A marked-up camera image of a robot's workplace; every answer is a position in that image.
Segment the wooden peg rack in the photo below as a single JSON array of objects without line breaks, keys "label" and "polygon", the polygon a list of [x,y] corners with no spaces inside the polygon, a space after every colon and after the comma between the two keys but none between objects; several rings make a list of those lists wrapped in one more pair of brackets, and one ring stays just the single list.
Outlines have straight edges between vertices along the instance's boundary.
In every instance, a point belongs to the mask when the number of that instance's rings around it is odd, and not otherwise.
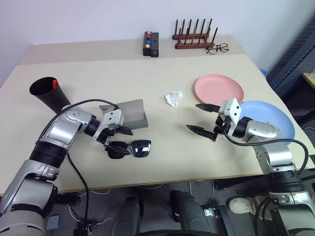
[{"label": "wooden peg rack", "polygon": [[199,19],[197,19],[197,21],[196,21],[196,25],[193,29],[193,33],[190,34],[190,27],[191,27],[191,20],[190,20],[189,26],[186,29],[186,34],[184,34],[185,19],[183,19],[182,27],[179,29],[179,33],[177,34],[178,20],[176,20],[175,34],[172,36],[172,39],[177,40],[177,43],[175,44],[175,49],[213,48],[213,46],[214,46],[213,42],[215,40],[218,28],[216,28],[216,31],[215,31],[213,38],[212,38],[212,41],[211,41],[211,43],[209,43],[208,38],[210,35],[212,19],[209,22],[208,29],[207,29],[206,33],[203,33],[203,28],[204,28],[206,19],[203,19],[200,33],[196,33],[197,27],[198,27],[198,22],[199,22]]}]

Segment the sunglasses lens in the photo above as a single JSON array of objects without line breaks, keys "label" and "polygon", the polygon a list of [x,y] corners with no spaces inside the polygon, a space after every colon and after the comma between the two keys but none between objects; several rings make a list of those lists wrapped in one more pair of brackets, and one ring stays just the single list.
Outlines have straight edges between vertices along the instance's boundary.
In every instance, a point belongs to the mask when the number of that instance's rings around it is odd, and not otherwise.
[{"label": "sunglasses lens", "polygon": [[150,152],[151,141],[139,140],[131,143],[131,151],[135,157],[145,157]]}]

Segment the tissue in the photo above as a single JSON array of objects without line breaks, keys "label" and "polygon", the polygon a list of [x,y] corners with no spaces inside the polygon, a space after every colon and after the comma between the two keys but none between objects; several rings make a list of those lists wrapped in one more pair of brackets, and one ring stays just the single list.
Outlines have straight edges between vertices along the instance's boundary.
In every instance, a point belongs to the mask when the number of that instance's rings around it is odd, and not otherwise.
[{"label": "tissue", "polygon": [[165,96],[167,103],[172,107],[177,107],[182,97],[183,93],[181,91],[171,91],[170,94]]}]

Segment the black cable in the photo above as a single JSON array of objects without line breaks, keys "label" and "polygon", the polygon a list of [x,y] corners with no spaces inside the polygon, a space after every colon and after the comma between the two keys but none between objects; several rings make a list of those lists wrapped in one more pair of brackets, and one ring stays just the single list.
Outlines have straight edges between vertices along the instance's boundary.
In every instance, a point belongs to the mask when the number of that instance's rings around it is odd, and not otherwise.
[{"label": "black cable", "polygon": [[84,178],[82,177],[81,173],[79,172],[79,170],[75,167],[75,165],[73,164],[71,158],[70,158],[70,155],[69,153],[67,154],[67,157],[68,157],[68,160],[71,164],[71,166],[74,168],[74,170],[76,171],[76,173],[78,174],[78,176],[80,177],[81,181],[83,182],[84,184],[84,187],[85,187],[85,191],[86,191],[86,195],[87,195],[87,198],[86,198],[86,201],[85,201],[85,212],[84,212],[84,226],[86,227],[88,225],[88,211],[89,211],[89,189],[88,189],[88,185],[87,183],[85,182]]},{"label": "black cable", "polygon": [[266,222],[266,219],[265,219],[265,214],[266,214],[266,209],[268,207],[268,205],[270,204],[271,202],[271,198],[269,198],[266,202],[266,204],[264,205],[263,209],[262,209],[262,212],[261,212],[261,215],[262,215],[262,222],[264,223],[264,226],[268,229],[268,231],[273,234],[273,235],[276,235],[276,232],[274,232],[268,225],[267,225],[267,222]]},{"label": "black cable", "polygon": [[309,151],[307,150],[307,147],[300,141],[297,141],[295,139],[275,139],[275,140],[269,140],[269,141],[265,141],[265,142],[259,142],[259,143],[250,143],[250,144],[242,144],[242,143],[238,143],[236,141],[234,141],[233,139],[231,139],[228,135],[227,135],[227,131],[226,129],[223,131],[224,136],[233,144],[238,145],[238,146],[259,146],[259,145],[265,145],[265,144],[273,144],[273,143],[279,143],[279,142],[293,142],[296,144],[299,144],[300,146],[302,146],[305,156],[304,156],[304,161],[303,164],[301,166],[301,169],[299,170],[298,174],[301,175],[301,173],[304,171],[307,161],[309,159]]},{"label": "black cable", "polygon": [[81,104],[88,103],[88,102],[104,102],[104,103],[107,103],[107,104],[109,104],[109,105],[114,106],[114,107],[115,107],[114,110],[116,110],[116,109],[119,108],[116,104],[111,103],[111,102],[106,101],[106,100],[102,100],[102,99],[88,99],[88,100],[84,100],[84,101],[75,103],[75,104],[73,104],[73,105],[70,105],[69,107],[64,108],[61,112],[59,112],[58,114],[56,114],[56,115],[48,122],[48,124],[45,126],[45,128],[44,128],[43,131],[41,132],[41,134],[40,134],[40,136],[39,136],[39,138],[38,138],[37,141],[40,140],[40,138],[44,135],[44,133],[45,133],[45,132],[47,131],[47,129],[49,128],[49,126],[50,126],[50,125],[55,121],[55,119],[57,119],[62,113],[64,113],[64,112],[70,110],[70,109],[73,108],[73,107],[76,107],[76,106],[79,106],[79,105],[81,105]]},{"label": "black cable", "polygon": [[256,213],[255,213],[255,217],[254,217],[254,231],[255,231],[255,236],[259,236],[258,234],[258,228],[257,228],[257,220],[258,220],[258,215],[260,212],[260,209],[262,208],[262,206],[265,204],[266,201],[268,201],[270,197],[265,197],[261,203],[258,205],[257,209],[256,209]]}]

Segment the white sneaker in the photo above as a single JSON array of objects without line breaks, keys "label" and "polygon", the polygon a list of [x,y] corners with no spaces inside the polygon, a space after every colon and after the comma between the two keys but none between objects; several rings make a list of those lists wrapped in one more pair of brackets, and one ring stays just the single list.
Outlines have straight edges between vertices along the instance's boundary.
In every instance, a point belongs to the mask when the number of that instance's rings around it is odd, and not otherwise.
[{"label": "white sneaker", "polygon": [[232,198],[228,201],[227,207],[235,214],[249,213],[249,202],[247,198]]}]

